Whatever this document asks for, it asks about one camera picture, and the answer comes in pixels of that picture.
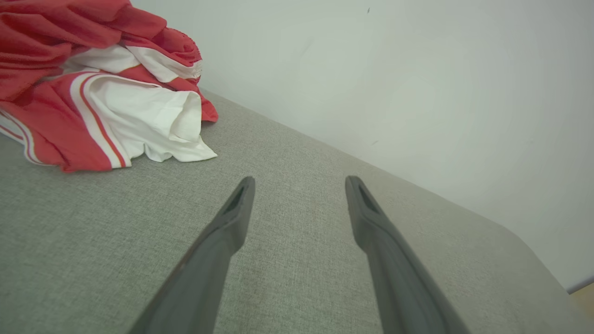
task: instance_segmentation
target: white stripe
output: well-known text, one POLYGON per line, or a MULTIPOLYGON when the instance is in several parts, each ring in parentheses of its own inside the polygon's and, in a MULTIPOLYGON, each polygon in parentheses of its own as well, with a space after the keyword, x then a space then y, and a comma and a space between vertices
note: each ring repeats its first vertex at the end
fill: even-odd
POLYGON ((14 139, 15 141, 18 141, 19 143, 25 145, 24 139, 19 139, 18 137, 15 137, 13 135, 13 134, 16 134, 18 136, 23 137, 23 132, 21 131, 21 129, 18 128, 18 126, 16 126, 16 124, 14 124, 14 122, 12 122, 10 119, 6 118, 6 116, 4 116, 4 114, 3 114, 3 112, 4 112, 3 110, 0 110, 0 125, 6 129, 10 130, 12 132, 12 134, 10 132, 3 130, 2 128, 0 128, 0 133, 3 133, 7 137, 14 139))
MULTIPOLYGON (((102 118, 101 113, 98 112, 98 110, 95 110, 95 112, 97 112, 97 116, 99 117, 99 121, 102 123, 103 128, 105 129, 105 133, 111 139, 114 146, 119 151, 120 155, 122 155, 122 157, 124 158, 125 165, 124 166, 120 165, 118 156, 112 150, 108 141, 104 138, 103 134, 101 133, 100 126, 97 123, 97 121, 95 120, 95 117, 93 116, 93 112, 89 109, 89 107, 87 107, 87 105, 83 101, 83 97, 80 95, 80 87, 83 84, 83 81, 93 75, 96 75, 96 77, 89 79, 89 81, 86 82, 85 87, 83 87, 83 93, 87 97, 89 96, 88 95, 89 86, 92 81, 94 81, 95 79, 97 79, 99 77, 112 76, 109 74, 95 74, 95 73, 86 73, 86 74, 79 75, 76 79, 74 79, 72 81, 72 85, 70 85, 70 96, 72 97, 74 106, 78 109, 81 116, 83 117, 84 124, 87 127, 87 131, 91 135, 91 138, 93 138, 95 143, 97 143, 97 145, 101 148, 101 150, 108 157, 109 162, 112 165, 112 168, 120 168, 120 167, 130 166, 131 162, 130 162, 130 158, 128 157, 128 154, 121 147, 119 141, 116 139, 113 132, 111 131, 109 124, 105 121, 104 118, 102 118)), ((91 107, 95 107, 94 103, 91 99, 87 98, 87 101, 89 102, 89 104, 91 104, 91 107)))
POLYGON ((182 79, 198 78, 202 73, 202 60, 188 67, 155 49, 141 46, 126 46, 126 48, 162 83, 171 82, 178 77, 182 79))
POLYGON ((23 134, 23 145, 25 146, 25 158, 30 162, 35 163, 36 165, 50 166, 45 163, 42 163, 41 160, 37 158, 37 155, 35 155, 35 142, 33 141, 33 135, 31 134, 29 128, 27 128, 21 121, 19 121, 16 117, 13 117, 8 112, 0 112, 2 112, 4 117, 10 119, 12 122, 19 125, 20 128, 23 129, 21 133, 23 134))

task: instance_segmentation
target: gray upholstered sofa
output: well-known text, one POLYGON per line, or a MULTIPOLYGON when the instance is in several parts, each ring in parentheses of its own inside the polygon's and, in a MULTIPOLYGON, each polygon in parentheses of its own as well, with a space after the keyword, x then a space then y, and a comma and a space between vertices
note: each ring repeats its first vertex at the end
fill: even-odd
POLYGON ((344 180, 360 176, 473 333, 594 333, 502 226, 228 100, 219 154, 112 172, 32 165, 0 137, 0 332, 125 333, 247 175, 257 182, 216 333, 380 333, 344 180))

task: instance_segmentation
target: white fabric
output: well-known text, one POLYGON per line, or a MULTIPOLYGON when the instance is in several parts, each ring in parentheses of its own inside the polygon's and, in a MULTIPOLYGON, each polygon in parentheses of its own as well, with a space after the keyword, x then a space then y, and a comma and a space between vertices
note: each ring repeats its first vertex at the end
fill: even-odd
POLYGON ((128 49, 116 44, 106 49, 91 48, 68 58, 60 67, 64 70, 64 74, 88 71, 88 68, 120 73, 138 65, 140 61, 128 49))
POLYGON ((149 70, 162 83, 168 83, 175 78, 198 78, 202 73, 202 60, 193 66, 184 66, 155 49, 141 46, 126 46, 147 70, 149 70))
POLYGON ((91 75, 84 95, 128 159, 143 153, 158 162, 172 156, 182 162, 217 156, 200 137, 202 108, 196 92, 173 92, 109 74, 91 75))

